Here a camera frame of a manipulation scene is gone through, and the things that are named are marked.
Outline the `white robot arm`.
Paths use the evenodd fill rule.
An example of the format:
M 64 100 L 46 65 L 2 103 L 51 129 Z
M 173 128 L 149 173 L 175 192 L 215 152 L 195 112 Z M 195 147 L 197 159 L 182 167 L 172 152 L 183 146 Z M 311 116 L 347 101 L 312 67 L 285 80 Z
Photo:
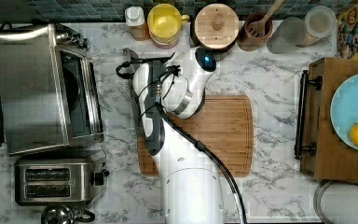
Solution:
M 167 120 L 188 119 L 203 106 L 206 83 L 216 70 L 213 54 L 195 47 L 166 63 L 143 63 L 132 87 L 146 149 L 161 176 L 167 224 L 223 224 L 223 198 L 216 164 Z

